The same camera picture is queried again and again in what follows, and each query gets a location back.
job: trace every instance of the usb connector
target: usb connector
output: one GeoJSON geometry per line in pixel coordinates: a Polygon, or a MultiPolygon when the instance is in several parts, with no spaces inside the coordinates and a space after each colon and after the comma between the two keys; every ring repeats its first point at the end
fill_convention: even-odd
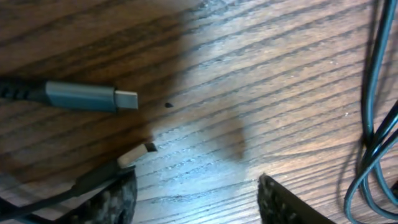
{"type": "Polygon", "coordinates": [[[111,86],[58,81],[31,82],[0,78],[0,96],[78,110],[115,113],[119,108],[138,109],[137,93],[117,90],[111,86]]]}

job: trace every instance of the metal connector tip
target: metal connector tip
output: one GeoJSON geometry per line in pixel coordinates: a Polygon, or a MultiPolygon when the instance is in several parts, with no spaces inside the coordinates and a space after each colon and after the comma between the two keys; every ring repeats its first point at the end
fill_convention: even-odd
{"type": "Polygon", "coordinates": [[[116,90],[114,92],[114,101],[118,108],[138,109],[137,93],[116,90]]]}

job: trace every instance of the brown wood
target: brown wood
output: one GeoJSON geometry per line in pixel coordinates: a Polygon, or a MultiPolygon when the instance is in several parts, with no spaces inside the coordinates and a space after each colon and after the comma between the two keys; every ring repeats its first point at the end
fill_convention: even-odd
{"type": "MultiPolygon", "coordinates": [[[[61,192],[144,139],[159,152],[136,163],[134,223],[259,223],[264,172],[346,223],[373,8],[367,0],[1,0],[1,75],[115,84],[137,91],[140,109],[2,100],[0,196],[22,205],[61,192]]],[[[383,66],[377,123],[398,96],[397,71],[383,66]]],[[[397,157],[395,147],[382,160],[389,184],[397,157]]],[[[374,197],[396,211],[377,187],[374,197]]],[[[55,218],[82,200],[38,214],[55,218]]],[[[353,213],[386,221],[359,197],[353,213]]]]}

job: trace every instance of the wooden table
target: wooden table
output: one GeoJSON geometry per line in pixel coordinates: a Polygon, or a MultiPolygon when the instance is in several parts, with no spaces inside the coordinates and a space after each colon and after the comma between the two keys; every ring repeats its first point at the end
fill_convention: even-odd
{"type": "MultiPolygon", "coordinates": [[[[1,0],[1,75],[115,84],[137,91],[140,109],[2,100],[0,195],[22,205],[59,193],[146,140],[159,152],[136,162],[134,223],[259,223],[264,172],[346,223],[373,12],[365,0],[1,0]]],[[[377,123],[398,96],[397,46],[377,123]]],[[[382,160],[389,184],[397,157],[395,148],[382,160]]],[[[377,187],[374,197],[396,211],[377,187]]],[[[39,214],[55,218],[82,200],[39,214]]],[[[386,221],[360,197],[353,213],[386,221]]]]}

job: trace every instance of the black speck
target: black speck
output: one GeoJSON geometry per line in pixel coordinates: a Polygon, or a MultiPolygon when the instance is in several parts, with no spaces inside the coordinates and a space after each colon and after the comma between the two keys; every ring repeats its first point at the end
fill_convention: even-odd
{"type": "Polygon", "coordinates": [[[166,108],[172,108],[174,105],[171,104],[171,103],[165,103],[164,106],[165,106],[166,108]]]}

